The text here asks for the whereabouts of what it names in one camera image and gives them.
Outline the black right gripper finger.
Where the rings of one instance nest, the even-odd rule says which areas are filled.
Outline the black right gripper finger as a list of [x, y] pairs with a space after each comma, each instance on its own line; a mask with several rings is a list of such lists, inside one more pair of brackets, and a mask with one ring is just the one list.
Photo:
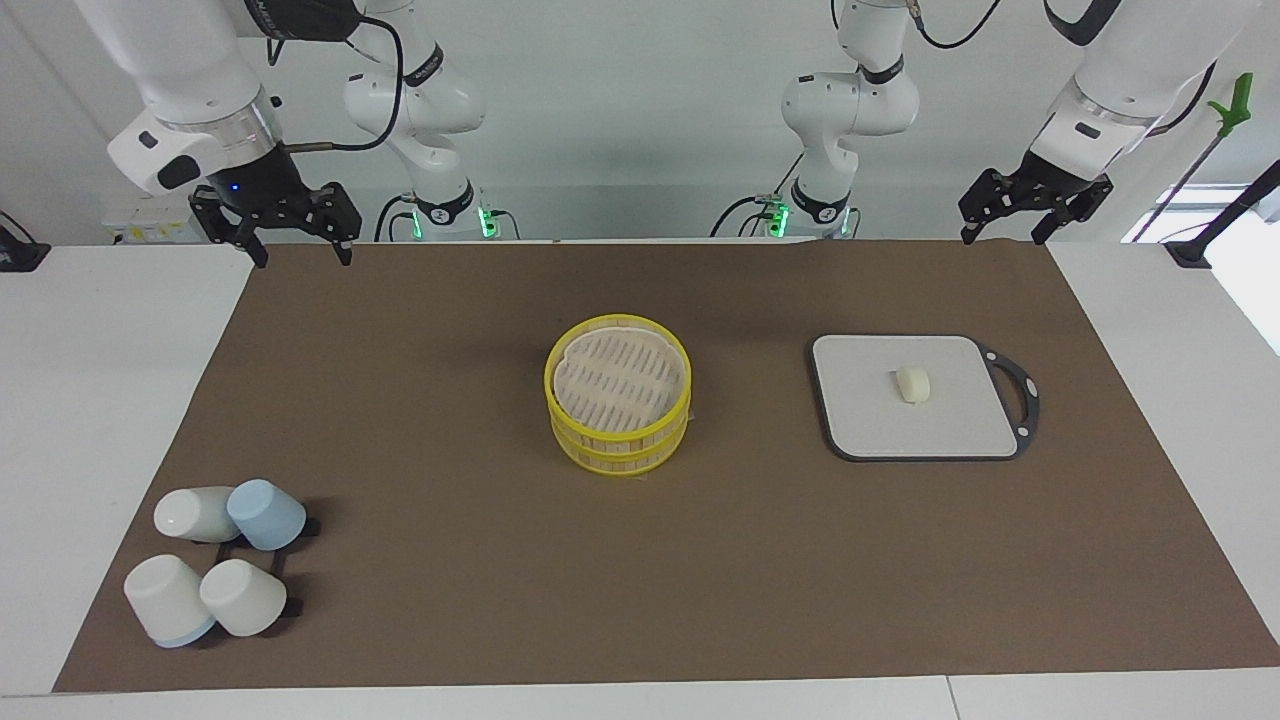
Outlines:
[[346, 187], [329, 182], [308, 193], [308, 233], [326, 241], [339, 264], [349, 266], [362, 217]]
[[259, 269], [268, 266], [269, 254], [257, 236], [257, 222], [252, 217], [241, 217], [233, 223], [212, 186], [196, 186], [189, 193], [189, 209], [211, 243], [229, 245], [244, 252]]

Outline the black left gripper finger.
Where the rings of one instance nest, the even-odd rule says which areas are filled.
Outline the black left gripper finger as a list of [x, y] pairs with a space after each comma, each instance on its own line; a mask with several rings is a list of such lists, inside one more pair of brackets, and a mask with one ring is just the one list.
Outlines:
[[1039, 190], [1036, 200], [1047, 213], [1030, 232], [1032, 242], [1043, 246], [1057, 231], [1071, 223], [1088, 222], [1102, 202], [1110, 196], [1114, 183], [1108, 177], [1100, 177], [1084, 190], [1070, 196], [1056, 190]]
[[1030, 195], [1029, 179], [984, 169], [957, 201], [963, 219], [961, 241], [973, 245], [989, 223], [1021, 211]]

